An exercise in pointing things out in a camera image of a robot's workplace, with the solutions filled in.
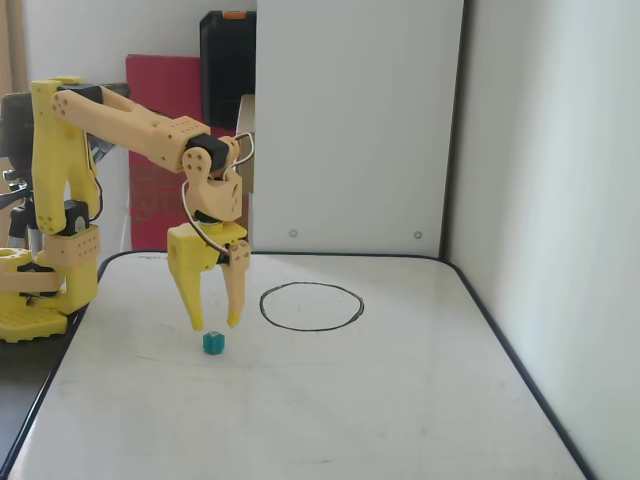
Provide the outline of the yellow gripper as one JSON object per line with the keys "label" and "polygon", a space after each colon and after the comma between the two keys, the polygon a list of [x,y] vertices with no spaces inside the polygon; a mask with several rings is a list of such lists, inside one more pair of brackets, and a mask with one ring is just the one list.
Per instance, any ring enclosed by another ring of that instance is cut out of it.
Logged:
{"label": "yellow gripper", "polygon": [[204,329],[201,272],[222,265],[228,296],[227,324],[235,328],[245,305],[246,273],[251,248],[247,231],[235,222],[204,225],[201,230],[223,252],[207,244],[189,223],[168,231],[169,270],[196,331]]}

